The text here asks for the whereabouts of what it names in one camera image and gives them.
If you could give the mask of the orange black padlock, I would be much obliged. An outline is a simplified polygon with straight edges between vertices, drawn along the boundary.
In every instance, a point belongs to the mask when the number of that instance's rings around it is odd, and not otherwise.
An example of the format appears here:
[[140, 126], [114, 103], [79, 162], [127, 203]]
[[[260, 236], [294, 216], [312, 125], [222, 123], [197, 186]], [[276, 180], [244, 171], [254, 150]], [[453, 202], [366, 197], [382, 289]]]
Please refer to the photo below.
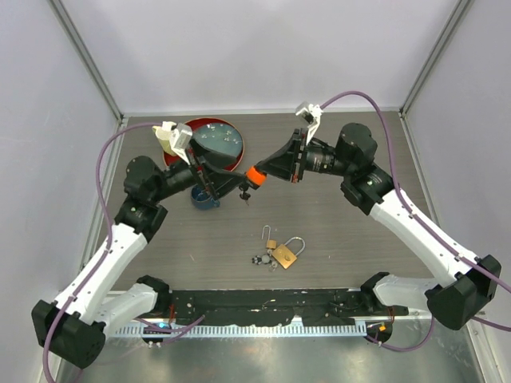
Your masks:
[[250, 167], [245, 172], [245, 176], [248, 186], [254, 190], [260, 188], [267, 179], [267, 174], [259, 170], [256, 166]]

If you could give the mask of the black-headed key bunch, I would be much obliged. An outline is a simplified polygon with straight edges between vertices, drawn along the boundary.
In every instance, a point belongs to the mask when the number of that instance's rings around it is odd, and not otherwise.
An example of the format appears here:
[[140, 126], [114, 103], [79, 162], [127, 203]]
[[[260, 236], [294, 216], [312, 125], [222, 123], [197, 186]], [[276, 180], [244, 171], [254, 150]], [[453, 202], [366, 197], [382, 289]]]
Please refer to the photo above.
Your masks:
[[248, 192], [248, 189], [249, 189], [249, 186], [247, 185], [240, 185], [239, 186], [239, 190], [240, 190], [240, 198], [247, 204], [249, 205], [249, 199], [251, 197], [250, 193]]

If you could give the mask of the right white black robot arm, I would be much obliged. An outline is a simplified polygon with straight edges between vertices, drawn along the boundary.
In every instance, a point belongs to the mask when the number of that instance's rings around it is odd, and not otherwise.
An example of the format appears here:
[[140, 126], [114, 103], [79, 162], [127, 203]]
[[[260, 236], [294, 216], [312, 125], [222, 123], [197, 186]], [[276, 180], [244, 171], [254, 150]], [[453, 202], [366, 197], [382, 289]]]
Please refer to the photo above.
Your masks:
[[480, 258], [424, 215], [390, 174], [374, 162], [378, 148], [369, 128], [349, 123], [335, 146], [296, 129], [277, 152], [247, 172], [258, 188], [267, 176], [298, 183], [304, 172], [340, 176], [344, 197], [364, 215], [393, 232], [422, 261], [431, 278], [401, 278], [380, 272], [363, 285], [360, 303], [371, 315], [388, 306], [427, 310], [443, 326], [461, 329], [494, 297], [501, 264]]

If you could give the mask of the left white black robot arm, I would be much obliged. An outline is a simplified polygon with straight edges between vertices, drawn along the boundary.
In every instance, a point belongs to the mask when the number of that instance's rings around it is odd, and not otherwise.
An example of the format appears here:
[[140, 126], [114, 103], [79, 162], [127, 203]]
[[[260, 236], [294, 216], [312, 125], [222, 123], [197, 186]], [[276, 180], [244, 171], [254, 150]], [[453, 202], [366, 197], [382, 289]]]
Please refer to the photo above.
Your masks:
[[164, 317], [170, 307], [167, 283], [143, 276], [123, 294], [107, 294], [131, 261], [153, 239], [168, 211], [161, 201], [195, 185], [215, 199], [227, 195], [244, 181], [230, 172], [235, 156], [213, 151], [196, 140], [184, 158], [161, 169], [148, 156], [137, 156], [126, 167], [125, 201], [108, 224], [105, 241], [80, 274], [52, 301], [39, 301], [31, 316], [45, 357], [53, 353], [79, 369], [90, 366], [107, 338], [143, 314]]

